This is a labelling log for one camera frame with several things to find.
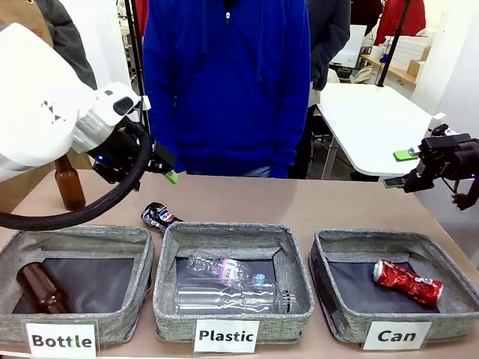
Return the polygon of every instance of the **black cable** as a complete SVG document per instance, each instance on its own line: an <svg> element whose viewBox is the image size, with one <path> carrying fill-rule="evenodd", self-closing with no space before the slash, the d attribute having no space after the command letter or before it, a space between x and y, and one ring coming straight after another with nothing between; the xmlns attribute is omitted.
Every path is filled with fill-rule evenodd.
<svg viewBox="0 0 479 359"><path fill-rule="evenodd" d="M447 187L449 187L449 189L451 190L452 193L454 194L457 194L457 191L451 187L451 185L448 183L448 181L446 181L443 177L441 177L441 180L442 182L444 182L446 184Z"/></svg>
<svg viewBox="0 0 479 359"><path fill-rule="evenodd" d="M91 221L121 202L138 184L147 169L153 151L150 134L140 123L127 123L127 130L132 130L138 137L140 150L135 165L128 175L109 193L92 204L76 212L46 217L25 217L0 212L0 227L12 230L59 230Z"/></svg>
<svg viewBox="0 0 479 359"><path fill-rule="evenodd" d="M389 47L389 43L391 42L391 38L388 40L388 43L386 44L386 48ZM383 62L381 62L381 60L379 60L379 62L381 63L381 66L379 66L379 71L377 72L376 74L376 79L374 80L374 83L376 85L379 84L379 82L377 81L377 79L382 75L382 72L384 71L384 66L385 64Z"/></svg>
<svg viewBox="0 0 479 359"><path fill-rule="evenodd" d="M403 14L401 15L401 20L399 21L399 25L396 28L396 33L394 34L394 39L392 40L391 49L389 50L388 60L384 66L384 70L382 70L381 77L379 78L379 82L377 84L378 87L384 87L384 80L386 79L386 75L388 75L389 66L391 65L392 57L394 56L394 52L396 51L396 45L399 41L401 34L403 33L403 26L404 22L406 21L406 16L409 10L409 6L411 5L412 0L406 0L404 4Z"/></svg>
<svg viewBox="0 0 479 359"><path fill-rule="evenodd" d="M144 96L144 77L143 77L143 45L141 41L140 26L138 24L138 11L136 10L135 0L125 1L126 20L128 22L129 38L132 41L133 59L135 61L136 79L138 81L138 94ZM150 121L148 113L140 108L143 112L143 124L147 131L151 133Z"/></svg>

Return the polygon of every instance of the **clear plastic bottle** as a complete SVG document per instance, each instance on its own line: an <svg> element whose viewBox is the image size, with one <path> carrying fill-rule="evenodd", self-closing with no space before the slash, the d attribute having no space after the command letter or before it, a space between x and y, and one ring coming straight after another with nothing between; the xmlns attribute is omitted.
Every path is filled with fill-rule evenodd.
<svg viewBox="0 0 479 359"><path fill-rule="evenodd" d="M208 314L285 314L294 313L296 296L281 291L276 282L249 281L243 288L225 287L219 279L179 280L175 295L176 313Z"/></svg>
<svg viewBox="0 0 479 359"><path fill-rule="evenodd" d="M205 251L194 252L188 258L186 269L194 277L219 279L225 286L240 286L255 277L245 263L231 258L213 258Z"/></svg>

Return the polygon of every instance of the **amber bottle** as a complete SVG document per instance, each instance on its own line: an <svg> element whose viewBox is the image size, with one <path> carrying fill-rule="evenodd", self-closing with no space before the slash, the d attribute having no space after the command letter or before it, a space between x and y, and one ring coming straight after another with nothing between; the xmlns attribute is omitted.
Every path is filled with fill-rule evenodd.
<svg viewBox="0 0 479 359"><path fill-rule="evenodd" d="M38 313L70 313L67 294L42 263L32 262L16 273L16 281Z"/></svg>
<svg viewBox="0 0 479 359"><path fill-rule="evenodd" d="M55 179L65 208L69 211L76 211L85 207L86 200L80 177L70 164L67 155L57 159L55 166L57 168Z"/></svg>

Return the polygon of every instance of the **crushed red can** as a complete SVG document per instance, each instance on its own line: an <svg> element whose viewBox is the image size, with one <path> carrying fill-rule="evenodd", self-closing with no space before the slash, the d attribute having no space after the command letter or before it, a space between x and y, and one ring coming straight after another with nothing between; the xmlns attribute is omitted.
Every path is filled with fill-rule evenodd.
<svg viewBox="0 0 479 359"><path fill-rule="evenodd" d="M442 283L438 280L420 277L387 260L377 261L373 278L376 283L406 293L417 302L430 307L437 305L442 293Z"/></svg>

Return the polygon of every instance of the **blue hoodie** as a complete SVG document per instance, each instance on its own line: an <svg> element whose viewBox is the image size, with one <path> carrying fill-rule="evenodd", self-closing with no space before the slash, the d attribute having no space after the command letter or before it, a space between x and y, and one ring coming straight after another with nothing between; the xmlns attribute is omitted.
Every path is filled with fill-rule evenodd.
<svg viewBox="0 0 479 359"><path fill-rule="evenodd" d="M286 178L311 54L305 0L150 0L144 77L154 138L177 171Z"/></svg>

